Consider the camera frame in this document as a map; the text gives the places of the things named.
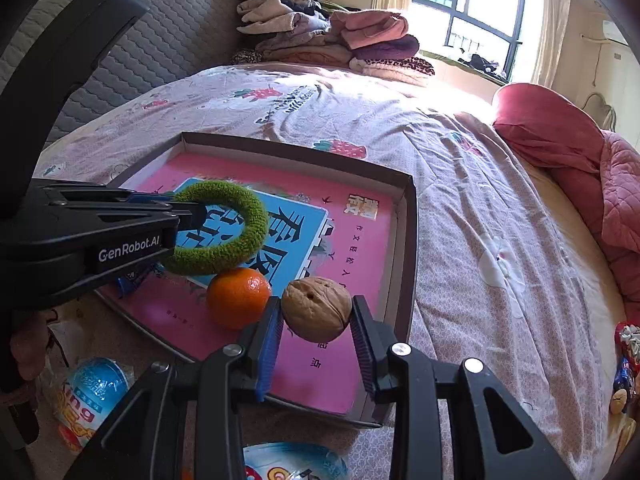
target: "bed sheet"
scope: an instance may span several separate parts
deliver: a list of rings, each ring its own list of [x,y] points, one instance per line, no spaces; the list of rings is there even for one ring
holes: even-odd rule
[[[626,319],[622,296],[613,274],[596,240],[582,221],[580,213],[558,184],[546,171],[532,166],[522,158],[518,159],[553,217],[561,238],[565,242],[564,246],[569,258],[580,274],[584,299],[587,302],[593,326],[593,335],[602,358],[602,369],[607,384],[613,384],[618,366],[613,335],[616,325]],[[626,415],[609,417],[606,440],[594,478],[602,478],[608,471],[616,453],[625,417]]]
[[[577,478],[596,478],[610,461],[611,383],[580,274],[522,165],[478,118],[491,120],[485,102],[437,81],[421,89],[318,67],[218,67],[82,126],[42,153],[34,175],[106,183],[185,130],[342,152],[348,144],[410,173],[420,229],[410,343],[448,362],[482,359]],[[355,479],[388,478],[393,416],[355,432],[279,410],[245,413],[250,444],[315,442],[345,456]]]

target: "pink quilted blanket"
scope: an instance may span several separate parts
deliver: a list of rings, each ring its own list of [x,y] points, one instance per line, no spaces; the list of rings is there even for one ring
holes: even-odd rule
[[[640,155],[561,95],[528,83],[494,98],[494,128],[525,160],[547,168],[609,262],[630,321],[640,322]]]

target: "walnut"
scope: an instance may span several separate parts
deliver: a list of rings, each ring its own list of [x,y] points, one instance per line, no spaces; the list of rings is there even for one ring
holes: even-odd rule
[[[349,322],[351,295],[334,280],[311,276],[290,282],[280,306],[289,328],[302,339],[328,343]]]
[[[611,402],[609,403],[609,411],[613,415],[618,415],[622,413],[623,408],[626,404],[626,390],[618,390],[611,397]]]

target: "candy wrapper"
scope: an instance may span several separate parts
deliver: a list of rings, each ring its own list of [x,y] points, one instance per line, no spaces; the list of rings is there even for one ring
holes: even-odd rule
[[[613,381],[613,393],[615,394],[619,390],[626,391],[626,401],[622,408],[622,413],[626,413],[626,409],[634,394],[634,376],[629,367],[629,360],[624,356],[620,358],[618,371]]]
[[[349,480],[333,451],[314,444],[275,442],[244,448],[247,480]]]
[[[153,264],[152,266],[145,267],[141,270],[134,270],[126,276],[118,278],[115,281],[115,286],[118,289],[118,296],[120,298],[124,298],[125,296],[134,293],[151,272],[156,276],[161,276],[164,272],[164,267],[160,264]]]
[[[54,377],[47,397],[60,422],[58,433],[73,453],[82,451],[133,383],[131,368],[104,357]]]

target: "green hair tie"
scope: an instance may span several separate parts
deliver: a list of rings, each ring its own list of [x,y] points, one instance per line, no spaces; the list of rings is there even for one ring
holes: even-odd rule
[[[251,190],[221,180],[197,182],[175,194],[176,202],[223,205],[238,211],[244,228],[238,238],[210,247],[176,247],[173,256],[162,261],[171,272],[183,276],[206,276],[237,267],[258,252],[267,236],[269,216]]]

